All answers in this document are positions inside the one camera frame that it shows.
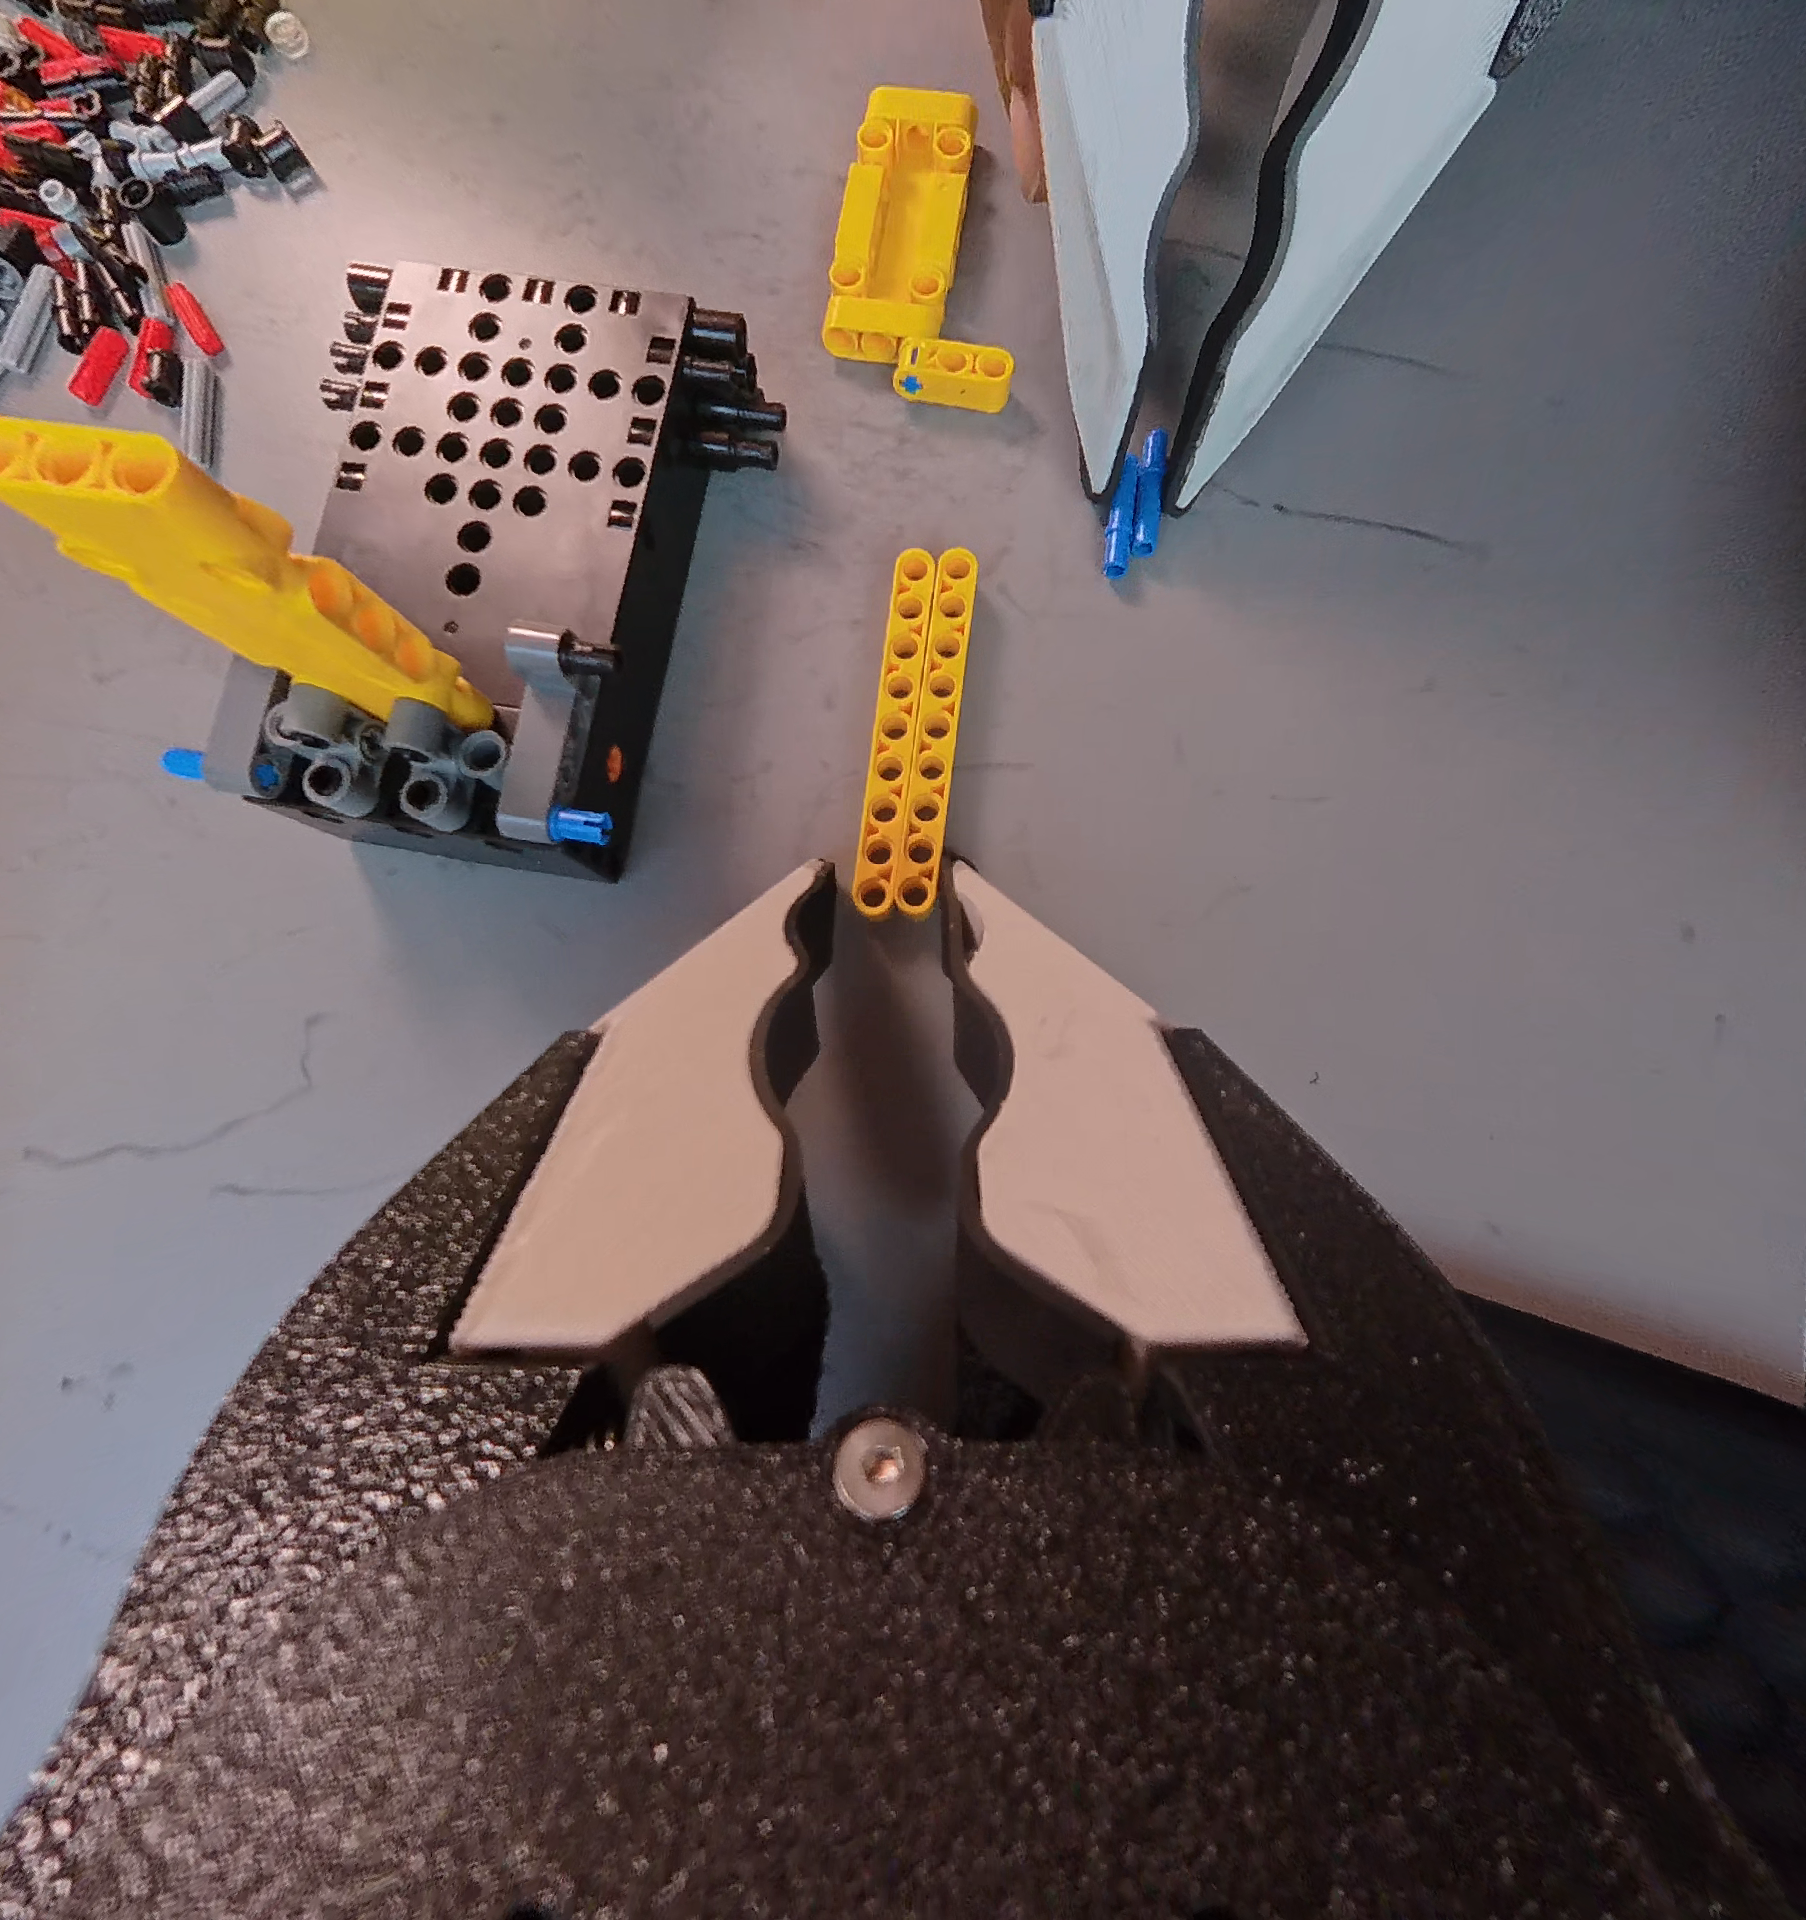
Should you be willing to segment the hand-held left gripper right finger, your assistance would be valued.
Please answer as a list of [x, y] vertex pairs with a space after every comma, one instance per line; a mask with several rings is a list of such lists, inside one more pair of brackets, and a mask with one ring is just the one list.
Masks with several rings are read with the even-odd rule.
[[970, 864], [942, 881], [963, 1147], [960, 1326], [1004, 1376], [1298, 1347], [1156, 1010]]

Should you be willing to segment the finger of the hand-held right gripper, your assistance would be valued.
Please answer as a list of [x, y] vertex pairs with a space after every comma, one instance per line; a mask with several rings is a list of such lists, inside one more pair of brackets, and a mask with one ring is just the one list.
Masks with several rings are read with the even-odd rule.
[[1198, 143], [1198, 3], [1051, 3], [1034, 98], [1080, 487], [1104, 499], [1156, 340], [1156, 262]]
[[1185, 512], [1489, 107], [1514, 3], [1332, 3], [1253, 173], [1244, 262], [1204, 328], [1164, 499]]

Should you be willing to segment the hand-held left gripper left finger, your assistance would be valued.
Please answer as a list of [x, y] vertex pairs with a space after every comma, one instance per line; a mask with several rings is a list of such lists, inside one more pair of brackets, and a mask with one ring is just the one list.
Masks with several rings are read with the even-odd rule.
[[830, 861], [802, 861], [590, 1030], [452, 1356], [605, 1356], [787, 1238], [802, 1200], [787, 1101], [820, 1052], [835, 915]]

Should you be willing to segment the yellow lego panel brick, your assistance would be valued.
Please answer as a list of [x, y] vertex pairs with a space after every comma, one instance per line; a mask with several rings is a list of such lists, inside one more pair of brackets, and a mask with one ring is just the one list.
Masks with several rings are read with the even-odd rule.
[[858, 126], [835, 240], [821, 347], [894, 365], [939, 338], [952, 281], [976, 107], [966, 92], [878, 88]]

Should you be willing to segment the yellow short lego beam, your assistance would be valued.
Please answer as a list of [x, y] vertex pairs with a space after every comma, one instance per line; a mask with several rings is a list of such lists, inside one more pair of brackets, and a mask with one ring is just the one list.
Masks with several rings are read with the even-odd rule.
[[995, 347], [908, 338], [894, 368], [894, 393], [908, 402], [997, 414], [1009, 401], [1013, 354]]

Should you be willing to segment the black lego base assembly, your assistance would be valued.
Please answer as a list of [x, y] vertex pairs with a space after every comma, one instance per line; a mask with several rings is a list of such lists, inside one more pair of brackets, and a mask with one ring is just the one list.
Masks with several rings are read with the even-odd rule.
[[323, 402], [349, 422], [316, 554], [462, 662], [466, 724], [377, 720], [231, 662], [165, 770], [326, 833], [617, 881], [711, 471], [787, 410], [738, 313], [499, 269], [356, 262]]

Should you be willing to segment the pile of lego pins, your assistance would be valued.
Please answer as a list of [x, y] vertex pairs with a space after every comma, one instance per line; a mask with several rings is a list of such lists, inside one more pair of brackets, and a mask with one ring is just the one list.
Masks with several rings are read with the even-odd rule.
[[222, 340], [176, 259], [241, 187], [313, 184], [253, 116], [306, 52], [282, 3], [0, 3], [0, 393], [55, 347], [78, 402], [149, 402], [215, 468]]

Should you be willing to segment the person's right hand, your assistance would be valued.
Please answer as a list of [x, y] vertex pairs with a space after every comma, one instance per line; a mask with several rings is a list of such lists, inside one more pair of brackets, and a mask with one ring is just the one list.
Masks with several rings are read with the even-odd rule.
[[1045, 162], [1039, 143], [1039, 105], [1034, 88], [1034, 25], [1055, 13], [1055, 3], [993, 3], [982, 0], [987, 44], [995, 83], [1009, 120], [1013, 171], [1024, 202], [1045, 202]]

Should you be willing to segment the person's dark trousers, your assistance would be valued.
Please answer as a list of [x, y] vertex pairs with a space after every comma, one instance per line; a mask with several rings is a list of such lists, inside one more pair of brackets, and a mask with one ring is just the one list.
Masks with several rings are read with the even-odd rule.
[[1670, 1715], [1806, 1917], [1806, 1410], [1468, 1305], [1602, 1532]]

